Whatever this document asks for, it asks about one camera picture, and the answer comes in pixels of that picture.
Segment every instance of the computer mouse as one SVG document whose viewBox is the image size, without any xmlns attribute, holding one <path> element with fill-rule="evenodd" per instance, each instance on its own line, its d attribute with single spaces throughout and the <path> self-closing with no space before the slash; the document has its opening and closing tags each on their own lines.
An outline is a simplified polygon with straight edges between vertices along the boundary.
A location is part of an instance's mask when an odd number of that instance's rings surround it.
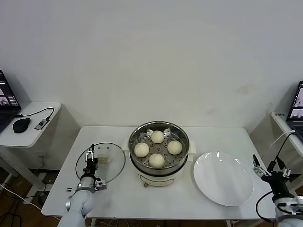
<svg viewBox="0 0 303 227">
<path fill-rule="evenodd" d="M 14 133 L 22 133 L 25 132 L 30 123 L 30 118 L 23 118 L 15 121 L 13 124 Z"/>
</svg>

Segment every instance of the cable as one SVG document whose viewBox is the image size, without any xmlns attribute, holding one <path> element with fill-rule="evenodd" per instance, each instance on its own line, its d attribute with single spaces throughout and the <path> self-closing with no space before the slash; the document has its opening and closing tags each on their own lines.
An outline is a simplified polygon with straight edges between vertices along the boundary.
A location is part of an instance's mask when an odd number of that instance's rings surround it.
<svg viewBox="0 0 303 227">
<path fill-rule="evenodd" d="M 4 216 L 4 218 L 0 221 L 0 226 L 1 226 L 2 222 L 5 220 L 5 218 L 6 218 L 7 215 L 12 215 L 12 214 L 10 213 L 10 210 L 11 210 L 11 209 L 13 208 L 13 206 L 15 205 L 16 196 L 13 197 L 13 198 L 14 198 L 14 200 L 13 200 L 13 203 L 12 203 L 12 205 L 10 206 L 9 210 L 8 210 L 6 213 L 4 213 L 3 215 L 0 216 L 0 218 Z"/>
<path fill-rule="evenodd" d="M 260 214 L 259 214 L 259 211 L 258 211 L 258 205 L 259 205 L 259 203 L 261 202 L 261 200 L 262 199 L 264 199 L 266 196 L 268 196 L 270 193 L 272 193 L 273 191 L 270 191 L 270 192 L 267 192 L 265 195 L 263 195 L 259 200 L 258 200 L 258 202 L 256 203 L 256 213 L 257 213 L 257 215 L 262 219 L 262 220 L 264 220 L 264 221 L 266 221 L 266 222 L 268 222 L 268 223 L 270 223 L 271 222 L 271 220 L 269 220 L 268 218 L 265 218 L 265 217 L 263 217 L 263 216 L 261 216 Z"/>
<path fill-rule="evenodd" d="M 287 211 L 287 210 L 284 210 L 284 209 L 281 208 L 281 207 L 284 207 L 284 206 L 286 206 L 285 203 L 279 203 L 276 207 L 277 207 L 277 208 L 279 209 L 279 211 L 281 211 L 281 212 L 284 212 L 284 213 L 286 213 L 286 214 L 292 214 L 292 212 Z"/>
<path fill-rule="evenodd" d="M 18 197 L 19 197 L 20 199 L 22 199 L 23 201 L 25 201 L 25 202 L 27 202 L 27 203 L 33 205 L 34 207 L 36 207 L 37 209 L 39 209 L 40 211 L 42 211 L 38 206 L 36 206 L 35 204 L 33 204 L 33 203 L 31 203 L 31 202 L 26 201 L 25 199 L 23 199 L 23 198 L 22 198 L 21 196 L 19 196 L 18 194 L 16 194 L 16 193 L 10 191 L 9 189 L 5 188 L 2 184 L 0 184 L 0 186 L 1 186 L 2 188 L 4 188 L 6 191 L 8 191 L 8 192 L 10 192 L 10 193 L 12 193 L 12 194 L 18 196 Z"/>
<path fill-rule="evenodd" d="M 288 134 L 288 133 L 293 133 L 293 132 L 295 132 L 295 130 L 291 130 L 291 131 L 287 131 L 287 132 L 284 132 L 281 136 L 279 136 L 278 137 L 278 139 L 276 139 L 270 146 L 269 146 L 269 149 L 268 150 L 270 150 L 271 149 L 271 147 L 282 137 L 282 136 L 284 136 L 285 134 Z"/>
<path fill-rule="evenodd" d="M 42 168 L 44 167 L 44 157 L 41 157 L 41 159 L 42 159 L 42 165 L 41 165 L 38 169 L 36 169 L 35 171 L 33 171 L 32 173 L 35 173 L 35 172 L 37 172 L 39 169 L 42 169 Z"/>
<path fill-rule="evenodd" d="M 116 225 L 111 225 L 111 223 L 112 223 L 113 221 L 116 221 L 116 219 L 111 219 L 109 223 L 98 222 L 98 224 L 103 224 L 103 225 L 106 225 L 106 226 L 116 226 Z"/>
<path fill-rule="evenodd" d="M 292 132 L 292 133 L 290 133 L 288 136 L 286 136 L 286 139 L 284 140 L 282 146 L 280 147 L 280 150 L 279 150 L 279 152 L 277 153 L 277 155 L 276 155 L 276 157 L 275 157 L 275 159 L 274 159 L 274 162 L 276 161 L 276 158 L 279 156 L 279 154 L 280 154 L 280 152 L 281 152 L 281 150 L 282 150 L 284 144 L 286 143 L 287 139 L 288 139 L 291 135 L 293 135 L 293 134 L 295 134 L 295 132 Z"/>
<path fill-rule="evenodd" d="M 30 116 L 33 116 L 35 114 L 38 114 L 38 113 L 41 113 L 42 111 L 44 110 L 52 110 L 51 114 L 46 118 L 47 120 L 49 120 L 49 118 L 52 116 L 52 114 L 54 113 L 55 109 L 53 107 L 48 107 L 48 108 L 45 108 L 43 110 L 40 110 L 38 112 L 35 112 L 35 113 L 31 113 L 31 114 L 28 114 L 28 115 L 22 115 L 22 114 L 17 114 L 15 115 L 15 117 L 30 117 Z"/>
</svg>

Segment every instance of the laptop screen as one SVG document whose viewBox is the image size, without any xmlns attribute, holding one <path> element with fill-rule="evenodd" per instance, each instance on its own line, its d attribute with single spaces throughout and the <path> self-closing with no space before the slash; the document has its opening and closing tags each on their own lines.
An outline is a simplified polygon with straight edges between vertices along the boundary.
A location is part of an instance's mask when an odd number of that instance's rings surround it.
<svg viewBox="0 0 303 227">
<path fill-rule="evenodd" d="M 299 83 L 287 120 L 303 121 L 303 81 Z"/>
<path fill-rule="evenodd" d="M 0 70 L 0 108 L 9 106 L 19 106 L 12 90 L 6 81 L 3 72 Z"/>
</svg>

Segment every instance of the laptop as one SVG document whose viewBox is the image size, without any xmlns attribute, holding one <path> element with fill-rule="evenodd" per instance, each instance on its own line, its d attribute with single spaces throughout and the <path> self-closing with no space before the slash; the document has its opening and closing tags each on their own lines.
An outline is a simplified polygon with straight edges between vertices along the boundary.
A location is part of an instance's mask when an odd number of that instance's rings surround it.
<svg viewBox="0 0 303 227">
<path fill-rule="evenodd" d="M 0 70 L 0 132 L 8 126 L 20 110 L 21 106 Z"/>
<path fill-rule="evenodd" d="M 303 142 L 303 81 L 299 83 L 286 122 Z"/>
</svg>

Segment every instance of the steamed bun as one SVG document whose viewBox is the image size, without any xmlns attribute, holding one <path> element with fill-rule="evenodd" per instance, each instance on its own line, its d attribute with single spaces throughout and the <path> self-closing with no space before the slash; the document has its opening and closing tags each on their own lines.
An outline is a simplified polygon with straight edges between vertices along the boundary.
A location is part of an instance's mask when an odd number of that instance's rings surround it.
<svg viewBox="0 0 303 227">
<path fill-rule="evenodd" d="M 151 140 L 154 143 L 162 143 L 164 141 L 164 134 L 161 131 L 154 131 L 151 134 Z"/>
<path fill-rule="evenodd" d="M 182 144 L 179 141 L 172 141 L 168 144 L 167 150 L 172 155 L 178 155 L 182 151 Z"/>
<path fill-rule="evenodd" d="M 134 154 L 137 155 L 137 157 L 145 157 L 150 152 L 150 148 L 146 143 L 138 143 L 134 147 Z"/>
<path fill-rule="evenodd" d="M 153 154 L 150 156 L 148 163 L 153 168 L 162 168 L 164 166 L 165 160 L 160 154 Z"/>
</svg>

